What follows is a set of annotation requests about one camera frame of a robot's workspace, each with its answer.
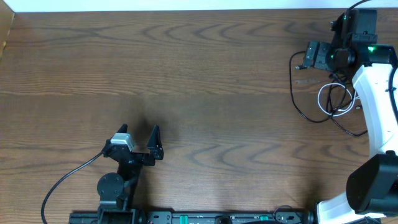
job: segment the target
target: white wall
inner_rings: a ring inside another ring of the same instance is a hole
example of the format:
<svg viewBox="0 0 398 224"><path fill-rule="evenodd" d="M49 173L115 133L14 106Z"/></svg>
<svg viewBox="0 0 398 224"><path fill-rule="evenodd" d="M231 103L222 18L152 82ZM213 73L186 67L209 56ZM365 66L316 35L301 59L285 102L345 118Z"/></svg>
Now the white wall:
<svg viewBox="0 0 398 224"><path fill-rule="evenodd" d="M14 12L347 8L359 0L4 0ZM398 7L373 0L361 7Z"/></svg>

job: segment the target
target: white cable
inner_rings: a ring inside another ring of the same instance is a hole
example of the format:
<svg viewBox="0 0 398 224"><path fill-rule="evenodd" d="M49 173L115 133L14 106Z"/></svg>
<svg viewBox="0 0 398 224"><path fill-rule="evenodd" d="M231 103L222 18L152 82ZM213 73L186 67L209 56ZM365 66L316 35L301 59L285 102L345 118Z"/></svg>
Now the white cable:
<svg viewBox="0 0 398 224"><path fill-rule="evenodd" d="M322 92L323 88L326 87L326 86L330 86L330 85L339 85L339 86L343 87L344 89L346 89L346 87L345 87L343 84L340 84L340 83L329 83L329 84L326 84L326 85L324 85L323 87L321 87L321 89L319 90L319 93L318 93L318 106L319 106L319 108L321 108L321 110L322 110L325 114L327 114L327 115L331 115L331 113L328 113L327 111L325 111L325 110L322 108L321 103L320 103L320 100L319 100L319 96L321 95L321 92ZM346 91L348 92L349 96L351 97L352 102L348 105L348 107L347 107L346 109L340 109L340 110L339 110L339 111L344 111L344 112L342 112L342 113L340 113L340 114L334 114L334 116L341 116L341 115L343 115L343 114L349 112L349 111L354 107L355 100L356 100L357 97L358 97L358 96L356 96L356 95L357 95L357 92L355 92L354 98L353 98L353 96L352 96L352 94L349 92L349 90L346 89Z"/></svg>

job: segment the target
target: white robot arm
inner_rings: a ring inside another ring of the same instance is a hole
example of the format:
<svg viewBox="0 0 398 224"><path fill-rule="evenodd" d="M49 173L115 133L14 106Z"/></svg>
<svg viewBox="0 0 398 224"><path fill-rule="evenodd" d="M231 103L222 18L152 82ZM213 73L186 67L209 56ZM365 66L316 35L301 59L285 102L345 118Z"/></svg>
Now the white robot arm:
<svg viewBox="0 0 398 224"><path fill-rule="evenodd" d="M349 176L346 192L317 205L319 224L398 214L398 59L392 46L377 45L376 21L376 10L349 8L331 23L332 42L311 41L298 67L352 80L369 133L369 160Z"/></svg>
<svg viewBox="0 0 398 224"><path fill-rule="evenodd" d="M362 65L353 77L353 86L361 99L368 127L369 158L387 151L398 154L398 125L389 92L386 91L389 89L391 72L392 65L375 63L371 67ZM398 86L398 78L393 80L393 86ZM346 192L320 202L317 205L317 215L319 224L350 223L364 217L385 217L383 213L355 214L348 203Z"/></svg>

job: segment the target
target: wooden table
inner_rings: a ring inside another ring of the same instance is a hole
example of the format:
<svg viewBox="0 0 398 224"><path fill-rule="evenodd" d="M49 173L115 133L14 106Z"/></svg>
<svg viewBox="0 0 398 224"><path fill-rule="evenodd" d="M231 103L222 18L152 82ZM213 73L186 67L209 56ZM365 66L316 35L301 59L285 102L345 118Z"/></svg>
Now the wooden table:
<svg viewBox="0 0 398 224"><path fill-rule="evenodd" d="M174 210L309 207L345 190L368 136L313 124L292 105L288 61L329 42L342 10L18 14L0 65L0 223L40 223L45 194L126 123L146 151L158 124L163 161L145 167L135 203ZM379 10L379 43L398 46L396 9ZM302 63L302 56L294 65ZM328 73L294 71L297 104L322 118ZM366 129L363 112L338 118ZM100 158L51 195L49 223L96 210ZM390 219L386 223L398 223Z"/></svg>

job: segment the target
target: green connector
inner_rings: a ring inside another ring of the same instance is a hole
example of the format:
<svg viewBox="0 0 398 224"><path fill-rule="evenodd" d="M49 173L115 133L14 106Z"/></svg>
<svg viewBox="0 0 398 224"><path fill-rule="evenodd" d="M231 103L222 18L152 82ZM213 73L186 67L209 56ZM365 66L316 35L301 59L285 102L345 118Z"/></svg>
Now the green connector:
<svg viewBox="0 0 398 224"><path fill-rule="evenodd" d="M180 216L180 224L188 224L188 215Z"/></svg>

